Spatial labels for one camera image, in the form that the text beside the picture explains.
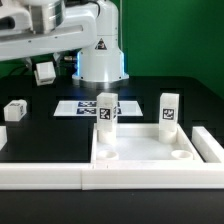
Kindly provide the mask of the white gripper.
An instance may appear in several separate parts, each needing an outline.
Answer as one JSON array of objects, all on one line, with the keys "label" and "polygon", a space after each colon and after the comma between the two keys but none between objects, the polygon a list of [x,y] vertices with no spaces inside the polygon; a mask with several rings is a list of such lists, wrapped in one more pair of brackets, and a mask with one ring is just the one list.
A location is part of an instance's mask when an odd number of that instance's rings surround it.
[{"label": "white gripper", "polygon": [[67,7],[65,0],[0,0],[0,61],[23,58],[32,71],[30,57],[54,53],[58,67],[62,51],[96,41],[97,17],[93,3]]}]

